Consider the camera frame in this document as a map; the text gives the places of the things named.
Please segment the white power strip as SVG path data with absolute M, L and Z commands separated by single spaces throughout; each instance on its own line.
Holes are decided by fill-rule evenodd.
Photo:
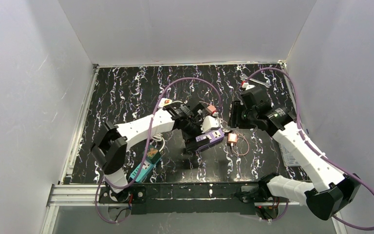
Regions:
M 163 108 L 164 106 L 170 105 L 172 103 L 183 103 L 183 102 L 180 101 L 180 100 L 171 100 L 171 99 L 168 99 L 168 98 L 162 98 L 159 101 L 158 108 Z

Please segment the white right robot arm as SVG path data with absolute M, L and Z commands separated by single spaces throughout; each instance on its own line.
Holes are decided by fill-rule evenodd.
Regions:
M 273 108 L 267 92 L 252 85 L 243 88 L 241 99 L 230 105 L 232 128 L 266 131 L 296 159 L 310 178 L 309 182 L 304 182 L 271 173 L 259 179 L 257 195 L 299 202 L 319 219 L 328 220 L 352 202 L 360 184 L 354 176 L 327 163 L 324 153 L 308 146 L 308 137 L 295 119 L 284 106 Z

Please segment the purple power strip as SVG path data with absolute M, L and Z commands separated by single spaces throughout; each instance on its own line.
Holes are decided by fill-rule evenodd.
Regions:
M 195 152 L 199 152 L 210 148 L 211 146 L 218 144 L 221 142 L 225 137 L 225 132 L 223 128 L 219 128 L 218 130 L 211 130 L 208 133 L 199 135 L 195 138 L 197 149 Z

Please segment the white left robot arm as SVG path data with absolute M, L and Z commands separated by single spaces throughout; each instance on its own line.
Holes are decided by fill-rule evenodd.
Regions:
M 92 156 L 104 173 L 103 181 L 115 193 L 129 187 L 123 166 L 127 150 L 153 135 L 181 130 L 185 139 L 202 134 L 206 108 L 202 103 L 172 102 L 149 116 L 113 125 L 105 122 L 90 147 Z

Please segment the teal power strip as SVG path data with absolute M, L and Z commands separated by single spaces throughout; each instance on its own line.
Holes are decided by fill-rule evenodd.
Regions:
M 152 170 L 155 168 L 156 163 L 150 162 L 148 159 L 144 161 L 143 164 L 139 164 L 130 174 L 130 180 L 134 180 L 135 176 L 137 175 L 138 172 L 139 175 L 135 179 L 135 183 L 143 183 L 147 176 L 152 172 Z

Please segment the green dragon socket cube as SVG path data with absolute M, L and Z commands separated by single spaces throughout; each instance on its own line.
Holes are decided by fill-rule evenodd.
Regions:
M 146 161 L 150 164 L 156 164 L 161 159 L 161 153 L 159 149 L 150 145 L 146 153 Z

